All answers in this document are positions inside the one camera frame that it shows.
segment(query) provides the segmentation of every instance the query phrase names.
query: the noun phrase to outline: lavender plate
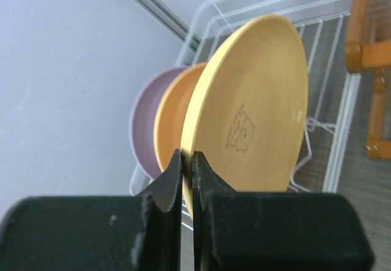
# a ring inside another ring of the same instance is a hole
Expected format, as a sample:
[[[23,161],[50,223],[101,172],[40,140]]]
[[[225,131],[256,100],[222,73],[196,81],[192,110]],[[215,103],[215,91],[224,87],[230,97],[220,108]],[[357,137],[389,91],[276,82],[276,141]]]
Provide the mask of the lavender plate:
[[[164,92],[171,82],[187,67],[176,67],[153,77],[141,90],[134,102],[129,121],[129,139],[134,157],[151,179],[161,170],[153,148],[153,125],[156,111]]]

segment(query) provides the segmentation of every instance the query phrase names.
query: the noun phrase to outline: yellow plate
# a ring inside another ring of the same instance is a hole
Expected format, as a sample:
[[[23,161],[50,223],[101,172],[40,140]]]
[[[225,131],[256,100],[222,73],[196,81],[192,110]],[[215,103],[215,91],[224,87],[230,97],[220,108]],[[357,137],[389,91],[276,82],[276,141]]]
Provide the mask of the yellow plate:
[[[285,191],[307,115],[304,48],[284,17],[266,15],[232,34],[206,65],[183,124],[183,195],[192,215],[191,157],[238,191]]]
[[[206,62],[184,70],[167,88],[160,101],[153,127],[153,147],[160,170],[163,172],[175,149],[179,148],[183,122],[191,95]]]

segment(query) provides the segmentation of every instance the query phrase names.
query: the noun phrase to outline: floor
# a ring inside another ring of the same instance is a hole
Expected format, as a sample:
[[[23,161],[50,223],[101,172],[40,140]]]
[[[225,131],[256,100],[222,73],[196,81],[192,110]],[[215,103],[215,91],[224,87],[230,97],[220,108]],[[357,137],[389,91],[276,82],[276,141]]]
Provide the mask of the floor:
[[[332,44],[336,38],[335,54],[318,118],[319,121],[326,123],[336,122],[346,75],[344,45],[347,17],[341,20],[343,20],[342,27],[337,38],[335,35],[338,33],[338,19],[323,22],[309,75],[308,116],[313,117]],[[311,50],[314,47],[318,28],[319,23],[306,25],[304,28],[302,41],[307,60],[311,58]],[[213,39],[206,41],[199,62],[207,60],[212,42]],[[362,76],[338,192],[353,204],[361,218],[376,255],[376,265],[373,270],[385,271],[391,270],[391,178],[389,177],[391,161],[370,160],[365,152],[372,81],[371,74]],[[310,141],[313,157],[298,171],[296,181],[309,189],[321,191],[332,134],[324,129],[316,128],[315,132],[310,133]],[[303,158],[306,154],[307,148],[303,143],[299,158]],[[184,215],[183,221],[191,225],[188,216]],[[181,269],[193,270],[192,232],[183,227],[182,237]]]

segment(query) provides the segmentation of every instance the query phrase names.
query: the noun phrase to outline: wooden chair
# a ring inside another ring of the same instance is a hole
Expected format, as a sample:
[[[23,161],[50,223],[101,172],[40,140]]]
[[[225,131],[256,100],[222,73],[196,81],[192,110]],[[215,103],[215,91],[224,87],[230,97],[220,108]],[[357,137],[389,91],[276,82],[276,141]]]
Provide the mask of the wooden chair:
[[[387,70],[391,67],[391,0],[353,0],[346,31],[349,73],[374,72],[367,138],[371,159],[391,159],[391,141],[384,140],[388,99]]]

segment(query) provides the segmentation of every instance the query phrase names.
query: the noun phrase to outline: white wire dish rack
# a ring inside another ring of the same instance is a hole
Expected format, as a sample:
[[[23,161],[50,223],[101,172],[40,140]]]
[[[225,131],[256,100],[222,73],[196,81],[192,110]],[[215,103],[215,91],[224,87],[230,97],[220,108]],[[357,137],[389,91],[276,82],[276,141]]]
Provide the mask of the white wire dish rack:
[[[295,192],[336,192],[338,188],[361,79],[359,74],[346,72],[343,59],[350,3],[351,0],[207,0],[197,9],[176,62],[177,66],[185,63],[193,36],[200,38],[195,64],[208,60],[227,36],[260,15],[276,13],[294,22],[305,46],[309,101],[313,99],[309,103],[301,156],[291,174],[290,190]],[[315,162],[317,149],[323,155]],[[320,186],[298,181],[305,180],[300,178],[302,172],[305,178],[314,178],[307,171],[314,171],[315,167]],[[130,183],[131,194],[137,194],[145,183],[144,173],[136,166]],[[182,212],[189,217],[185,206]],[[184,226],[192,229],[191,220],[186,217],[183,220]]]

